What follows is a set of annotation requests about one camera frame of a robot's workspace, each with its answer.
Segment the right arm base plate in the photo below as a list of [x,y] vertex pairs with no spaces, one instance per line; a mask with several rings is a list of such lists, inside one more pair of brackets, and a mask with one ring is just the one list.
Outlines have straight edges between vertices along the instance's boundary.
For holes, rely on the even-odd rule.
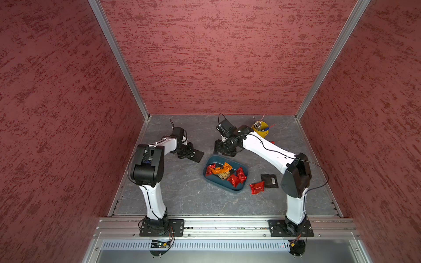
[[314,237],[310,221],[304,219],[300,224],[295,224],[288,219],[268,220],[271,237]]

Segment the black yellow oolong tea bag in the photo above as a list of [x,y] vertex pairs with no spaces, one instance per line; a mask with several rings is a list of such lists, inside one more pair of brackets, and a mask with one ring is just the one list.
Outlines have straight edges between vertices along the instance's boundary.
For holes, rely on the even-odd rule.
[[216,174],[216,176],[221,180],[227,180],[233,174],[234,174],[233,171],[228,171],[228,172]]

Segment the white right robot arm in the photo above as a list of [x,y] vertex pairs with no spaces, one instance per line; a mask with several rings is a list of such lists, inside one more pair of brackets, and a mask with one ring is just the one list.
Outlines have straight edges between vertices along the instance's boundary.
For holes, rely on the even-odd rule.
[[307,156],[279,148],[246,125],[236,128],[224,121],[216,129],[222,137],[215,144],[218,153],[233,155],[241,147],[257,154],[279,170],[282,174],[280,186],[287,195],[285,229],[291,236],[300,233],[307,220],[305,197],[312,178]]

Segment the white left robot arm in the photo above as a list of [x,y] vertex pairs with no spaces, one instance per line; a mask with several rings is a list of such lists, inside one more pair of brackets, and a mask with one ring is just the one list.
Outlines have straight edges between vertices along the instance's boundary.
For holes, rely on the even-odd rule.
[[188,140],[164,137],[153,144],[138,145],[128,167],[130,181],[141,189],[145,199],[145,222],[148,227],[160,231],[166,230],[169,224],[161,181],[164,175],[164,157],[171,152],[182,159],[195,155],[193,144]]

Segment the orange tea bag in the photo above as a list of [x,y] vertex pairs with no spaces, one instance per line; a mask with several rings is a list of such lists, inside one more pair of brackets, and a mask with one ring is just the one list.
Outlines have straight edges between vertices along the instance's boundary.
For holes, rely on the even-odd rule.
[[224,173],[230,173],[230,171],[232,170],[232,166],[229,163],[214,163],[211,164],[210,166],[211,172],[212,174],[224,174]]

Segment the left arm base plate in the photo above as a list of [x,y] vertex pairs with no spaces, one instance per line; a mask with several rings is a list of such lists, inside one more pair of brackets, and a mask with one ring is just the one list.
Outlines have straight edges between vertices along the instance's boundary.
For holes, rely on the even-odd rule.
[[152,220],[145,218],[139,227],[140,237],[182,237],[185,220],[163,219]]

